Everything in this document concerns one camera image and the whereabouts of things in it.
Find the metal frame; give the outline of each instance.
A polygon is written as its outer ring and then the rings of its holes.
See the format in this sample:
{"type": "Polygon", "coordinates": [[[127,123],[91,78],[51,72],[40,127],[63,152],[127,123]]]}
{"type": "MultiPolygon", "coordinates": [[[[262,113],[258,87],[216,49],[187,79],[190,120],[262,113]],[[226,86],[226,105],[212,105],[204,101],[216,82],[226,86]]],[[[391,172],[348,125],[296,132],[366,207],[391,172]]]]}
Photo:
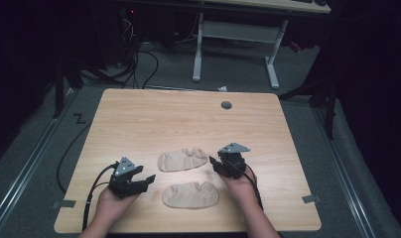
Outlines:
{"type": "Polygon", "coordinates": [[[334,166],[334,173],[339,180],[340,187],[343,190],[345,195],[345,199],[348,202],[349,208],[351,209],[352,216],[357,223],[357,227],[361,233],[362,237],[372,238],[376,237],[374,234],[373,227],[371,226],[371,222],[367,218],[364,207],[360,198],[358,197],[357,192],[355,191],[354,186],[352,185],[352,181],[349,178],[348,172],[346,171],[342,159],[337,151],[335,142],[330,136],[326,133],[326,123],[325,117],[322,111],[319,108],[312,107],[311,108],[313,115],[318,121],[319,128],[321,129],[322,135],[327,142],[328,149],[331,152],[332,163],[334,166]]]}
{"type": "MultiPolygon", "coordinates": [[[[357,17],[334,17],[329,15],[323,14],[310,14],[310,13],[302,13],[302,12],[290,12],[290,11],[283,11],[283,10],[274,10],[274,9],[264,9],[264,8],[254,8],[254,7],[237,7],[237,6],[228,6],[228,5],[199,5],[194,2],[192,3],[175,3],[170,1],[160,1],[160,0],[113,0],[113,1],[105,1],[105,0],[78,0],[78,2],[86,2],[86,3],[108,3],[108,4],[120,4],[120,5],[132,5],[132,6],[140,6],[146,8],[169,8],[175,9],[180,11],[188,11],[188,12],[202,12],[202,13],[221,13],[226,12],[229,14],[243,14],[243,15],[250,15],[255,14],[257,16],[264,17],[266,19],[268,16],[275,16],[281,17],[287,20],[290,19],[309,19],[315,21],[325,21],[327,23],[336,23],[336,24],[345,24],[345,23],[358,23],[362,21],[362,17],[365,16],[357,16],[357,17]]],[[[266,59],[268,65],[272,65],[273,59],[268,58],[266,59]]],[[[58,65],[58,70],[62,70],[62,66],[58,65]]],[[[63,82],[62,78],[58,78],[58,84],[63,82]]],[[[315,84],[321,84],[322,82],[314,83],[313,85],[308,85],[308,87],[313,87],[315,84]]],[[[67,103],[66,107],[63,108],[63,96],[60,94],[62,93],[60,88],[57,88],[58,91],[58,99],[57,99],[57,113],[59,113],[59,117],[56,116],[52,119],[49,127],[46,129],[45,133],[43,134],[42,138],[40,139],[39,143],[37,144],[35,150],[33,151],[32,155],[28,159],[27,163],[24,165],[23,169],[21,170],[20,174],[17,176],[13,184],[11,185],[8,193],[6,194],[5,198],[0,204],[0,231],[3,228],[4,223],[9,217],[9,214],[15,207],[16,203],[18,202],[22,192],[25,190],[28,182],[30,181],[32,175],[34,174],[35,170],[37,169],[38,164],[43,158],[44,151],[48,142],[51,140],[54,132],[57,129],[60,121],[63,118],[63,115],[68,108],[69,104],[74,101],[76,95],[72,97],[72,99],[67,103]]],[[[289,98],[291,95],[284,95],[283,98],[289,98]]],[[[317,116],[318,120],[321,124],[325,124],[324,116],[319,114],[317,116]]],[[[322,127],[322,133],[325,136],[328,134],[325,131],[325,128],[322,127]]],[[[336,174],[339,178],[341,186],[345,192],[345,197],[348,201],[348,204],[351,208],[352,214],[357,222],[358,228],[361,231],[363,237],[375,237],[372,227],[366,217],[364,209],[361,205],[361,202],[351,184],[351,181],[346,173],[345,168],[339,158],[339,155],[334,147],[334,142],[331,139],[327,138],[328,146],[331,148],[334,157],[334,167],[336,170],[336,174]]]]}
{"type": "Polygon", "coordinates": [[[192,80],[196,82],[201,80],[202,39],[204,37],[222,38],[273,44],[270,56],[265,58],[265,64],[268,70],[271,87],[273,89],[278,89],[279,82],[275,72],[274,60],[281,45],[282,38],[284,37],[287,25],[288,20],[284,20],[279,28],[205,21],[203,19],[203,13],[200,13],[198,45],[192,80]]]}

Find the hand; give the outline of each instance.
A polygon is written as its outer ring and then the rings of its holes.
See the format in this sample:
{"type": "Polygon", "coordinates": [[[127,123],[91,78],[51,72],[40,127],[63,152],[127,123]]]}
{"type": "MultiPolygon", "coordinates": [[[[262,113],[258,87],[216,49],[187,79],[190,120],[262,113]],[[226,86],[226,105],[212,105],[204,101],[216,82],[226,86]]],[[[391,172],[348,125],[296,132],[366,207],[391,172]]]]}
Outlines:
{"type": "MultiPolygon", "coordinates": [[[[247,167],[245,172],[253,181],[256,182],[256,177],[253,174],[252,170],[247,167]]],[[[227,178],[222,175],[219,175],[225,184],[228,187],[229,192],[231,193],[234,200],[239,204],[243,205],[245,203],[254,202],[257,203],[255,191],[252,183],[245,176],[241,176],[238,179],[227,178]]]]}
{"type": "Polygon", "coordinates": [[[106,187],[98,197],[93,221],[111,227],[123,216],[138,196],[139,194],[136,194],[120,199],[106,187]]]}
{"type": "Polygon", "coordinates": [[[79,235],[79,238],[102,238],[108,230],[126,212],[127,208],[138,198],[139,194],[118,198],[106,187],[98,197],[94,218],[86,229],[79,235]]]}

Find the table leg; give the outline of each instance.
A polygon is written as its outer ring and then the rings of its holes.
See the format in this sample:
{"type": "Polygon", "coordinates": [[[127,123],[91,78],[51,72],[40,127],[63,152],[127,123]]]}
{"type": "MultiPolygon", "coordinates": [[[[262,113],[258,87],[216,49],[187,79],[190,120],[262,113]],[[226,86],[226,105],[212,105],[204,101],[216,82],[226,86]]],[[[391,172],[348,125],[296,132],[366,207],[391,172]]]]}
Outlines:
{"type": "Polygon", "coordinates": [[[197,54],[195,55],[194,77],[193,81],[201,80],[201,40],[203,36],[203,13],[200,13],[200,22],[198,28],[198,46],[197,54]]]}
{"type": "Polygon", "coordinates": [[[284,37],[285,30],[287,29],[288,20],[284,20],[278,31],[276,41],[274,43],[274,48],[272,49],[271,56],[265,58],[266,68],[268,69],[269,80],[271,81],[271,86],[273,89],[279,88],[279,82],[277,74],[275,73],[274,60],[278,53],[278,49],[281,45],[282,38],[284,37]]]}

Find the wooden table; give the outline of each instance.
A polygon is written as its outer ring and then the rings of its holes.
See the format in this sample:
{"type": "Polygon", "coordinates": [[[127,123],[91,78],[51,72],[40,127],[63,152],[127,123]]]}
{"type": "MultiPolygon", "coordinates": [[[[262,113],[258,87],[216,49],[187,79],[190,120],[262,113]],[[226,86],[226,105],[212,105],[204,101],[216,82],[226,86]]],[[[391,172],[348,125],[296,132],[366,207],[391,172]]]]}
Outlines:
{"type": "Polygon", "coordinates": [[[212,3],[235,4],[242,6],[271,8],[278,10],[299,11],[309,13],[330,13],[331,8],[326,6],[319,6],[315,2],[304,3],[292,0],[202,0],[212,3]]]}
{"type": "MultiPolygon", "coordinates": [[[[79,233],[86,197],[97,175],[127,156],[144,171],[134,180],[156,174],[156,180],[112,228],[120,233],[236,232],[244,221],[221,178],[206,165],[184,172],[158,169],[162,153],[201,148],[217,158],[217,151],[231,142],[249,147],[242,153],[258,176],[264,210],[277,230],[318,230],[321,220],[310,195],[296,148],[280,102],[275,94],[107,89],[71,178],[55,229],[79,233]],[[221,108],[229,101],[231,109],[221,108]],[[212,182],[219,191],[217,205],[206,209],[175,209],[163,204],[162,193],[170,184],[212,182]]],[[[108,181],[107,172],[100,180],[108,181]]],[[[98,194],[94,192],[89,221],[98,194]]]]}

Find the human hand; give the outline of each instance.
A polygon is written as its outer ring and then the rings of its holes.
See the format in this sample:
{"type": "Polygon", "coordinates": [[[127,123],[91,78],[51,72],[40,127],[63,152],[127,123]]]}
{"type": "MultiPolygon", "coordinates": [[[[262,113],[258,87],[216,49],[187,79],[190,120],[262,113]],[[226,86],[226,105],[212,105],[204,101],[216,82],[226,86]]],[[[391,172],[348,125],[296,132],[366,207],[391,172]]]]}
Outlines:
{"type": "MultiPolygon", "coordinates": [[[[256,183],[256,176],[253,171],[247,167],[245,173],[256,183]]],[[[257,203],[255,190],[252,183],[246,176],[240,178],[227,178],[219,175],[225,182],[231,196],[239,205],[257,203]]]]}
{"type": "Polygon", "coordinates": [[[106,187],[98,197],[95,216],[91,223],[110,228],[126,212],[127,208],[138,198],[139,194],[118,198],[106,187]]]}

